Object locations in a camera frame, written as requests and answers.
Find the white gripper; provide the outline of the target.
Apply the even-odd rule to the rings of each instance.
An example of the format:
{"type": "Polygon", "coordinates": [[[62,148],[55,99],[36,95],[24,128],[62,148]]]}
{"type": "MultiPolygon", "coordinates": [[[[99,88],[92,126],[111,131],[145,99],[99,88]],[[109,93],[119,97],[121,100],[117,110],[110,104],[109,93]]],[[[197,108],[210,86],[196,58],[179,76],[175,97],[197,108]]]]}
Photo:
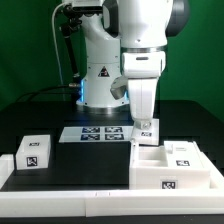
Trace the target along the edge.
{"type": "Polygon", "coordinates": [[[153,118],[158,79],[129,79],[128,94],[131,116],[141,122],[141,129],[148,130],[153,118]]]}

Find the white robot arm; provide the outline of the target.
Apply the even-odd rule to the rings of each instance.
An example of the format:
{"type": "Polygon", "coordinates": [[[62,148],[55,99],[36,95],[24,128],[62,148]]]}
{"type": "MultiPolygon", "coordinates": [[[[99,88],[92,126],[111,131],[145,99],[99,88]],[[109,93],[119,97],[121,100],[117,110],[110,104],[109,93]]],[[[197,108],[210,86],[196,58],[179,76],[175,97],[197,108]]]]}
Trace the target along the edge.
{"type": "Polygon", "coordinates": [[[84,33],[87,73],[78,107],[130,107],[134,128],[152,126],[158,80],[166,67],[167,39],[189,18],[189,0],[62,0],[68,34],[84,33]]]}

